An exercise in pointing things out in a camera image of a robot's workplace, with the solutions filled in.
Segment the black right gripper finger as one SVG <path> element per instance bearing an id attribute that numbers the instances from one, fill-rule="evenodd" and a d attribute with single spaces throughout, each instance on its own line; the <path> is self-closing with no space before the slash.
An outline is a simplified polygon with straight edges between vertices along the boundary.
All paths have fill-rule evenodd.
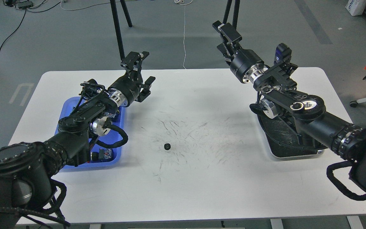
<path id="1" fill-rule="evenodd" d="M 242 36 L 231 25 L 231 23 L 222 23 L 216 21 L 212 24 L 213 28 L 219 32 L 223 42 L 230 51 L 235 51 L 241 48 L 239 42 L 242 40 Z"/>
<path id="2" fill-rule="evenodd" d="M 231 64 L 233 60 L 233 55 L 230 53 L 230 50 L 226 47 L 225 43 L 221 43 L 217 46 L 218 50 L 222 53 L 223 58 L 227 64 Z"/>

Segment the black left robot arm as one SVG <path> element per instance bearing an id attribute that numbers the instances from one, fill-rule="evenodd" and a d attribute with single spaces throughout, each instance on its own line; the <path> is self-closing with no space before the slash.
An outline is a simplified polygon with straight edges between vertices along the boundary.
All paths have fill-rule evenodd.
<path id="1" fill-rule="evenodd" d="M 20 142 L 0 148 L 0 229 L 13 229 L 21 217 L 49 228 L 35 217 L 70 227 L 60 207 L 67 188 L 52 179 L 66 165 L 89 161 L 94 145 L 113 149 L 125 145 L 126 132 L 106 114 L 150 94 L 155 77 L 143 81 L 141 64 L 149 55 L 130 52 L 121 62 L 125 74 L 108 88 L 94 79 L 82 83 L 75 109 L 58 121 L 58 133 L 45 142 Z"/>

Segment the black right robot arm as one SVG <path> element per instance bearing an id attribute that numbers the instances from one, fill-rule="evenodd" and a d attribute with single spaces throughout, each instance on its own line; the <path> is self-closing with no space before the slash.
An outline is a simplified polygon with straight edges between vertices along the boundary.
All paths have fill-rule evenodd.
<path id="1" fill-rule="evenodd" d="M 268 127 L 260 122 L 266 136 L 276 145 L 295 148 L 279 142 L 268 133 L 279 121 L 297 138 L 300 150 L 329 149 L 343 159 L 327 167 L 327 178 L 346 197 L 366 200 L 366 128 L 327 112 L 324 100 L 297 90 L 290 76 L 297 69 L 291 63 L 291 49 L 284 43 L 276 47 L 272 67 L 265 70 L 263 60 L 250 49 L 240 45 L 242 36 L 230 23 L 216 21 L 213 28 L 222 38 L 218 50 L 230 70 L 243 83 L 252 83 L 258 92 L 257 102 L 250 109 L 259 117 L 271 119 Z"/>

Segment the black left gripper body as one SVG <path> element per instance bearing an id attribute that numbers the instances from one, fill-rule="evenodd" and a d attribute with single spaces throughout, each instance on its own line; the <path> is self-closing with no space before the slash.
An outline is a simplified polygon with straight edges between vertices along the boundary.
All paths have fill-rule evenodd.
<path id="1" fill-rule="evenodd" d="M 128 107 L 133 101 L 142 101 L 140 94 L 142 87 L 141 74 L 124 74 L 108 88 L 109 98 L 118 107 Z"/>

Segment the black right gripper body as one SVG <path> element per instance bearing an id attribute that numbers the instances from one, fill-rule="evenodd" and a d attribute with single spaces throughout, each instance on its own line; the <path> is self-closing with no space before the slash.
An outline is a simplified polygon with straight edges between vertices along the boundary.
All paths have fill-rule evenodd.
<path id="1" fill-rule="evenodd" d="M 239 49 L 235 51 L 230 70 L 240 83 L 247 84 L 264 74 L 263 66 L 263 60 L 253 50 Z"/>

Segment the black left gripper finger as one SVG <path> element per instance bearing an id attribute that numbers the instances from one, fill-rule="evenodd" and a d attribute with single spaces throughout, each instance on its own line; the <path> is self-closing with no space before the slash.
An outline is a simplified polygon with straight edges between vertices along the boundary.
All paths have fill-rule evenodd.
<path id="1" fill-rule="evenodd" d="M 123 76 L 128 77 L 141 77 L 141 65 L 142 61 L 149 55 L 148 51 L 142 53 L 131 51 L 122 61 L 121 67 L 125 69 Z"/>
<path id="2" fill-rule="evenodd" d="M 156 78 L 153 76 L 148 77 L 148 79 L 144 82 L 144 84 L 141 87 L 142 90 L 137 97 L 137 102 L 143 102 L 151 94 L 150 88 L 155 80 Z"/>

